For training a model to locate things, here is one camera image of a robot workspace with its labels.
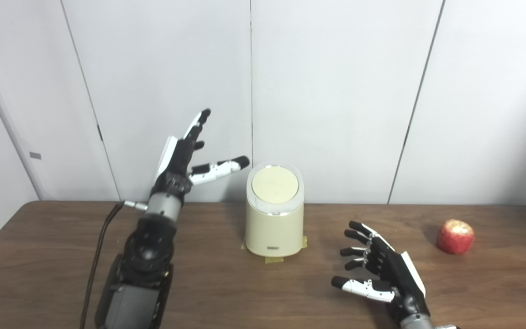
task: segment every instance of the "gray sticker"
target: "gray sticker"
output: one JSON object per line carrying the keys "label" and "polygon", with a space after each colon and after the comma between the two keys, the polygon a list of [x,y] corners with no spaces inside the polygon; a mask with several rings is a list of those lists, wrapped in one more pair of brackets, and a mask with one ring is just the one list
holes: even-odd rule
{"label": "gray sticker", "polygon": [[36,159],[36,160],[42,160],[42,154],[39,154],[36,152],[30,152],[30,158]]}

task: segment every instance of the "yellow tape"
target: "yellow tape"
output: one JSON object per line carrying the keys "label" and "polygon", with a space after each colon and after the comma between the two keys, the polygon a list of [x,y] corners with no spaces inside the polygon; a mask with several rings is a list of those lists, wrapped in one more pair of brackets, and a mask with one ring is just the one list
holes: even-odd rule
{"label": "yellow tape", "polygon": [[283,257],[265,257],[265,264],[283,262]]}

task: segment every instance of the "red apple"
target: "red apple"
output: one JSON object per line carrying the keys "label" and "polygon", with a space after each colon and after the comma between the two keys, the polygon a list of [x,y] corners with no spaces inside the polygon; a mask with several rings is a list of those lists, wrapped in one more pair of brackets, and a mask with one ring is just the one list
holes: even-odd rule
{"label": "red apple", "polygon": [[457,219],[447,220],[438,231],[437,245],[449,254],[464,254],[474,242],[474,230]]}

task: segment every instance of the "robotic arm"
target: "robotic arm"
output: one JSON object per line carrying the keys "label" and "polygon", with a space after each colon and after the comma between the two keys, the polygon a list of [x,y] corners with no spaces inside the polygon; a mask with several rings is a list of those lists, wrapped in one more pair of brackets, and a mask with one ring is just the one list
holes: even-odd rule
{"label": "robotic arm", "polygon": [[109,271],[95,315],[99,329],[158,329],[172,282],[174,236],[184,196],[192,186],[214,181],[244,169],[246,156],[202,164],[188,164],[192,153],[204,147],[198,135],[210,110],[196,116],[182,139],[169,137],[159,160],[155,184],[147,205],[125,202],[145,213],[127,238]]}
{"label": "robotic arm", "polygon": [[[365,248],[340,250],[340,256],[356,256],[344,268],[347,271],[365,267],[380,280],[349,279],[335,276],[332,285],[349,293],[385,303],[389,316],[401,329],[434,329],[426,305],[426,288],[407,252],[399,254],[375,230],[351,221],[345,237],[356,239]],[[459,329],[445,325],[436,329]]]}

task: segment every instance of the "brown tabletop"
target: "brown tabletop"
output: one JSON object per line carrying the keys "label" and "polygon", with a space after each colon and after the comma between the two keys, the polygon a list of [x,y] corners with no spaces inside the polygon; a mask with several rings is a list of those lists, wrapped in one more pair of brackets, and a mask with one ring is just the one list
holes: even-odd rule
{"label": "brown tabletop", "polygon": [[[13,216],[0,231],[0,328],[78,327],[98,233],[113,205],[32,202]],[[183,208],[163,328],[392,328],[381,304],[330,285],[333,275],[367,275],[347,273],[338,254],[355,245],[342,233],[351,219],[379,231],[398,251],[409,251],[434,324],[526,328],[526,207],[308,204],[309,247],[273,264],[241,250],[244,211],[243,204]],[[90,320],[138,215],[124,208],[107,232]],[[449,218],[476,231],[465,255],[447,255],[433,245],[438,225]]]}

